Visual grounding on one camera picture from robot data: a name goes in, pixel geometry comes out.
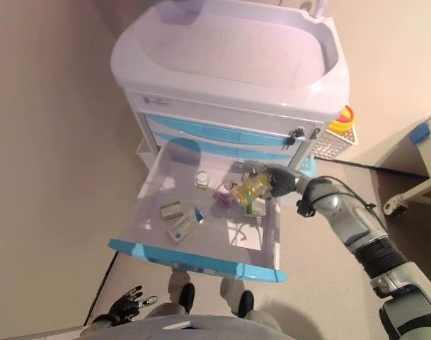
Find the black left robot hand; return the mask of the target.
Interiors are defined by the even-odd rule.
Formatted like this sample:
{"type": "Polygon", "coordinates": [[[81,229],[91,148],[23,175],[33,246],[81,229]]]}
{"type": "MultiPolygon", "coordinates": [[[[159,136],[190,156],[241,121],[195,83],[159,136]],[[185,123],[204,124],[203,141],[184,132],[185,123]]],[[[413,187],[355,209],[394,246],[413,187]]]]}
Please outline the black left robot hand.
{"type": "Polygon", "coordinates": [[[138,316],[142,308],[152,306],[157,301],[156,295],[144,297],[142,286],[138,285],[116,300],[109,309],[109,314],[114,315],[120,324],[127,323],[138,316]]]}

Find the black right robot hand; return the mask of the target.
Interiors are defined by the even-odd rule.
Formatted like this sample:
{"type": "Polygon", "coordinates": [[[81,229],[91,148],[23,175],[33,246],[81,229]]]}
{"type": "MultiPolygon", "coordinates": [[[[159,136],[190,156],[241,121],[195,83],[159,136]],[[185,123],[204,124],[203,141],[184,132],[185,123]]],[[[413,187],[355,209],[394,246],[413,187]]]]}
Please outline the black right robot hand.
{"type": "Polygon", "coordinates": [[[235,200],[246,205],[257,198],[279,198],[297,190],[300,179],[306,175],[281,164],[250,163],[247,176],[235,187],[232,195],[235,200]]]}

